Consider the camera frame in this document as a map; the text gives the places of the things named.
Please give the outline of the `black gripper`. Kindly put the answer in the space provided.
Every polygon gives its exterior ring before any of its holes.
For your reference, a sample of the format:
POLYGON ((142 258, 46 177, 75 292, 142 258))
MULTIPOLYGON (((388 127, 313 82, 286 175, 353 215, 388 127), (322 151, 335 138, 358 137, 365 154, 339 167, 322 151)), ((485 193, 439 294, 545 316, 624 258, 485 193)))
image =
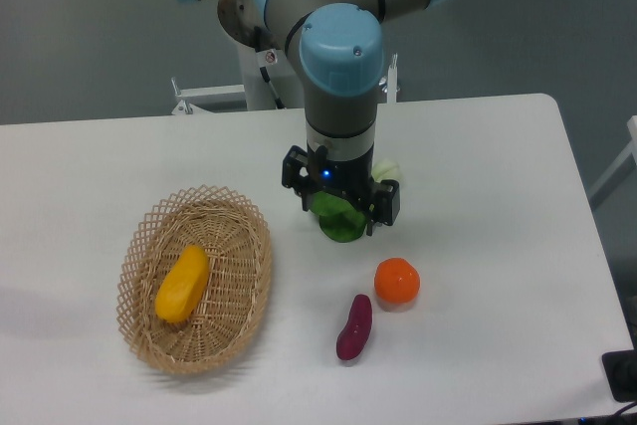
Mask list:
POLYGON ((329 150, 324 146, 307 147, 308 153, 293 145, 282 165, 282 185, 301 199, 304 211, 311 210, 315 195, 326 192, 347 201, 362 201, 367 236, 372 236, 378 225, 394 225, 400 211, 400 183, 372 179, 374 145, 346 161, 329 159, 329 150))

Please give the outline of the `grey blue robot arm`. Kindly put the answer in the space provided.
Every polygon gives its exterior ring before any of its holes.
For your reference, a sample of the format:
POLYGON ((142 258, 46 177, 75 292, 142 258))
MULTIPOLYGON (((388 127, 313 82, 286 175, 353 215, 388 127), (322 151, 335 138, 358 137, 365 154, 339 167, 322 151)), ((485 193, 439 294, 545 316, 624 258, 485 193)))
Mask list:
POLYGON ((346 201, 368 229, 395 222, 399 184, 372 176, 384 71, 381 25, 443 1, 253 0, 260 28, 303 87, 307 144, 287 153, 282 183, 305 209, 324 193, 346 201))

